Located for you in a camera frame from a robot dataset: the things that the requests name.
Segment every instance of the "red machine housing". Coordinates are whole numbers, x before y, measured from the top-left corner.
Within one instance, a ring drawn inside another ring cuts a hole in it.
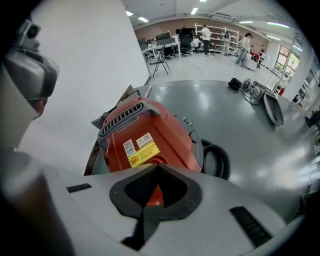
[[[104,127],[110,122],[113,122],[115,119],[118,120],[119,118],[117,117],[138,103],[155,107],[159,114],[154,116],[149,111],[138,113],[136,120],[120,130],[116,129],[112,131],[107,137],[103,138],[104,140],[108,140],[108,150],[107,152],[104,151],[103,154],[110,172],[131,168],[124,143],[132,140],[135,150],[138,151],[139,145],[137,140],[147,133],[150,133],[160,153],[143,164],[165,163],[200,172],[201,167],[194,156],[193,142],[190,136],[177,117],[158,102],[142,97],[127,100],[107,116],[101,130],[103,131]],[[162,193],[159,186],[157,186],[148,205],[162,204]]]

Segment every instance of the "white shelving unit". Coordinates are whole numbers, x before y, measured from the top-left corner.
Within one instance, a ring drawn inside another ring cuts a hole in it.
[[[197,25],[197,23],[195,23],[194,25],[194,30],[195,33],[198,35],[198,32],[201,31],[202,25]],[[211,36],[210,37],[210,41],[212,43],[214,43],[214,45],[217,47],[216,48],[216,52],[223,52],[224,50],[224,45],[223,44],[216,44],[217,41],[223,41],[223,36],[225,35],[226,31],[230,32],[230,37],[231,37],[231,41],[229,43],[229,53],[232,52],[234,49],[237,48],[238,45],[238,41],[239,41],[239,30],[238,31],[234,31],[231,29],[228,29],[227,27],[218,27],[218,26],[206,26],[210,31],[211,31]]]

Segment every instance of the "ceiling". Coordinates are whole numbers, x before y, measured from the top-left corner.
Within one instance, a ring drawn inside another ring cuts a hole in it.
[[[156,22],[180,19],[182,17],[210,18],[230,23],[238,21],[254,21],[242,24],[263,36],[270,35],[292,43],[294,33],[301,34],[295,20],[274,0],[122,0],[127,11],[134,13],[130,21],[134,29]],[[193,8],[198,8],[191,15]],[[149,22],[144,23],[138,18],[144,17]],[[289,25],[283,28],[269,25],[266,21]]]

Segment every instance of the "camera lens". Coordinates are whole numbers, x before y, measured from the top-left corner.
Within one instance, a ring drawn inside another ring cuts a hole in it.
[[[30,26],[28,32],[26,33],[27,37],[32,39],[37,36],[39,28],[36,25]]]

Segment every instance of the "white floor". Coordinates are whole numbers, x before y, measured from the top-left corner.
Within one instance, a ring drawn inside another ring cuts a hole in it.
[[[194,53],[193,56],[182,56],[179,59],[171,57],[167,60],[170,68],[167,75],[163,66],[160,65],[158,71],[152,77],[156,65],[151,65],[152,71],[151,80],[149,85],[164,86],[166,82],[182,81],[182,80],[218,80],[229,82],[232,78],[236,78],[243,82],[249,78],[251,82],[257,81],[258,83],[269,87],[274,86],[275,76],[266,69],[256,69],[251,71],[235,65],[236,57],[223,56],[219,53],[210,55],[208,57],[202,56],[203,53]]]

